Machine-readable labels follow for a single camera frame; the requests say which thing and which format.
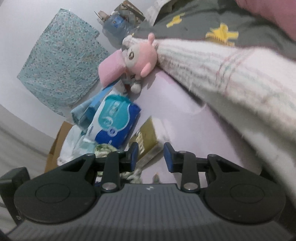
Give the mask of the green white cloth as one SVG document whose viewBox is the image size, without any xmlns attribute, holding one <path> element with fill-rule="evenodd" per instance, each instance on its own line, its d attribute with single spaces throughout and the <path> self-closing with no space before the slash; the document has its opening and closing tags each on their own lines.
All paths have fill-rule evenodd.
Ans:
<svg viewBox="0 0 296 241">
<path fill-rule="evenodd" d="M 97 158 L 107 157 L 109 153 L 115 151 L 118 151 L 118 149 L 110 144 L 98 144 L 94 149 Z M 120 179 L 122 183 L 142 184 L 141 174 L 142 170 L 137 168 L 133 172 L 120 173 Z"/>
</svg>

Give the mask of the teal towel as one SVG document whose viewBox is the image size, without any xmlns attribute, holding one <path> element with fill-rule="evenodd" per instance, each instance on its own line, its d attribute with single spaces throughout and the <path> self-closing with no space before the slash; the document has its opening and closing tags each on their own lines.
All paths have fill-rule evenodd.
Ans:
<svg viewBox="0 0 296 241">
<path fill-rule="evenodd" d="M 91 123 L 85 113 L 91 102 L 92 100 L 89 99 L 71 110 L 71 116 L 74 124 L 77 125 L 82 131 L 86 131 Z"/>
</svg>

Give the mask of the white blue wipes pack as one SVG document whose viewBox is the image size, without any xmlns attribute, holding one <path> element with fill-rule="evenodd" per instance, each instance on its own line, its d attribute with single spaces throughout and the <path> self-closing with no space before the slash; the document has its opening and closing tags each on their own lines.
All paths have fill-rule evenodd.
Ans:
<svg viewBox="0 0 296 241">
<path fill-rule="evenodd" d="M 84 140 L 120 148 L 137 121 L 141 108 L 121 95 L 110 94 L 100 104 Z"/>
</svg>

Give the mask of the blue cardboard box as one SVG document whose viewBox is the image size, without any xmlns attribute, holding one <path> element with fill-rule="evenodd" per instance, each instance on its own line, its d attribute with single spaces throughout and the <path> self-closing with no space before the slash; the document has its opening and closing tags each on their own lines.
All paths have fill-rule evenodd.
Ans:
<svg viewBox="0 0 296 241">
<path fill-rule="evenodd" d="M 93 96 L 91 99 L 87 101 L 86 109 L 79 120 L 79 124 L 77 124 L 81 128 L 81 130 L 86 132 L 100 104 L 103 102 L 107 94 L 109 94 L 112 91 L 112 89 L 116 87 L 117 84 L 119 84 L 119 81 L 116 81 L 113 84 L 107 86 L 106 88 L 100 90 L 100 92 L 98 92 L 95 96 Z"/>
</svg>

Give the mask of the gold foil packet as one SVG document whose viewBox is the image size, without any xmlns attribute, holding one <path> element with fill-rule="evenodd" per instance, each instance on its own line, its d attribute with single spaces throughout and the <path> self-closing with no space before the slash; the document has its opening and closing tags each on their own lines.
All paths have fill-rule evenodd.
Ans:
<svg viewBox="0 0 296 241">
<path fill-rule="evenodd" d="M 135 168 L 141 169 L 163 150 L 168 142 L 168 132 L 159 118 L 150 116 L 130 138 L 127 147 L 138 143 L 138 160 Z"/>
</svg>

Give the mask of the pink sponge cloth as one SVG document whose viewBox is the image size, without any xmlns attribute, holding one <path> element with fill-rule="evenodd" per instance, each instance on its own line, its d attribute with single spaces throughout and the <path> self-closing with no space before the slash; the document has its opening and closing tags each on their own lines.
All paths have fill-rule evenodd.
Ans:
<svg viewBox="0 0 296 241">
<path fill-rule="evenodd" d="M 98 66 L 101 86 L 106 88 L 126 71 L 126 64 L 121 50 L 117 50 L 104 59 Z"/>
</svg>

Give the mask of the brown cardboard box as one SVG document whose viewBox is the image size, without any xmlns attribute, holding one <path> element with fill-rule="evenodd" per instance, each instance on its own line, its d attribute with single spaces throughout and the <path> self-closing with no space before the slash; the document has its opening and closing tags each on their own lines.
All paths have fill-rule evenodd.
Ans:
<svg viewBox="0 0 296 241">
<path fill-rule="evenodd" d="M 45 173 L 55 169 L 57 165 L 57 159 L 60 156 L 60 151 L 62 149 L 62 145 L 67 137 L 67 134 L 71 130 L 73 125 L 64 121 L 62 126 L 60 127 L 59 132 L 57 133 L 56 139 L 51 146 L 50 152 L 48 153 Z"/>
</svg>

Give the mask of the white plastic bag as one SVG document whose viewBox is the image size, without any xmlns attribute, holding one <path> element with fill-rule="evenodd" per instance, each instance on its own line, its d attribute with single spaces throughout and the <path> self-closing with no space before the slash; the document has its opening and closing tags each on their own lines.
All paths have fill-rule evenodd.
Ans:
<svg viewBox="0 0 296 241">
<path fill-rule="evenodd" d="M 62 166 L 84 154 L 94 153 L 96 145 L 96 142 L 85 138 L 85 133 L 77 125 L 74 125 L 63 142 L 59 157 L 57 158 L 57 165 Z"/>
</svg>

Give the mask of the white striped blanket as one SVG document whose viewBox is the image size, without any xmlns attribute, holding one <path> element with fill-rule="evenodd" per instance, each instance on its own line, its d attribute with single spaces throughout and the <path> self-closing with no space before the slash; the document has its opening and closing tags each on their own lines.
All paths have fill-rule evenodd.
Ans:
<svg viewBox="0 0 296 241">
<path fill-rule="evenodd" d="M 154 44 L 160 68 L 233 125 L 295 201 L 295 61 L 266 48 Z"/>
</svg>

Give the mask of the pink plush toy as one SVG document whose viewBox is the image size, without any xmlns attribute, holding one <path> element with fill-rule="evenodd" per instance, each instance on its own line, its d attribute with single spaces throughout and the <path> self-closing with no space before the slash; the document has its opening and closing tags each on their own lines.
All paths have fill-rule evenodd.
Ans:
<svg viewBox="0 0 296 241">
<path fill-rule="evenodd" d="M 130 90 L 134 94 L 140 94 L 142 78 L 147 77 L 156 66 L 158 56 L 153 45 L 154 40 L 154 33 L 149 33 L 146 42 L 134 44 L 126 51 L 126 75 L 130 78 Z"/>
</svg>

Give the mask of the grey star blanket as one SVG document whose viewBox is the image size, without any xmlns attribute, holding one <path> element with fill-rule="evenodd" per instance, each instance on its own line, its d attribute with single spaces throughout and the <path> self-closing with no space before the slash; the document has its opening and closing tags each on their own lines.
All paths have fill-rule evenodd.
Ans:
<svg viewBox="0 0 296 241">
<path fill-rule="evenodd" d="M 237 32 L 228 39 L 234 47 L 266 47 L 295 59 L 295 41 L 278 26 L 241 9 L 235 1 L 178 1 L 168 14 L 159 14 L 154 24 L 143 22 L 136 38 L 146 38 L 153 32 L 158 39 L 183 39 L 223 43 L 209 34 L 222 27 Z"/>
</svg>

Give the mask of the blue water jug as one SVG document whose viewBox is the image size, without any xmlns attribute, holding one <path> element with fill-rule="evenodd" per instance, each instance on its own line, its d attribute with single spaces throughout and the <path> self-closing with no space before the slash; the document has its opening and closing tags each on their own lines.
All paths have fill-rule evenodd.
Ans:
<svg viewBox="0 0 296 241">
<path fill-rule="evenodd" d="M 110 15 L 104 22 L 102 32 L 108 38 L 122 41 L 134 29 L 119 13 Z"/>
</svg>

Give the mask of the pink pillow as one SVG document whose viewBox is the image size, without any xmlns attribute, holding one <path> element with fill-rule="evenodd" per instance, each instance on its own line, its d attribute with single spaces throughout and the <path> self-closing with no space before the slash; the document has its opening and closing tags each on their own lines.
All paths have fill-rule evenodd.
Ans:
<svg viewBox="0 0 296 241">
<path fill-rule="evenodd" d="M 236 3 L 274 23 L 295 41 L 295 0 L 237 0 Z"/>
</svg>

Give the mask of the grey checked mat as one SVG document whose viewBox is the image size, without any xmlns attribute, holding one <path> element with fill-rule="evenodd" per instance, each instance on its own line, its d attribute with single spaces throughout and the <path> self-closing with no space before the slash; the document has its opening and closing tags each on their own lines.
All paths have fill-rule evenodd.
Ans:
<svg viewBox="0 0 296 241">
<path fill-rule="evenodd" d="M 172 11 L 173 4 L 169 0 L 155 1 L 145 12 L 147 22 L 153 26 L 159 14 L 167 14 Z"/>
</svg>

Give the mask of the teal patterned wall cloth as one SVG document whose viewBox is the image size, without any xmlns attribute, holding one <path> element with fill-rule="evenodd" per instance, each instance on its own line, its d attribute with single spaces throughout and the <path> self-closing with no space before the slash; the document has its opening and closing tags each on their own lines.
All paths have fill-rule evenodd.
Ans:
<svg viewBox="0 0 296 241">
<path fill-rule="evenodd" d="M 67 116 L 99 82 L 97 68 L 109 56 L 98 30 L 60 9 L 32 48 L 18 80 L 42 104 Z"/>
</svg>

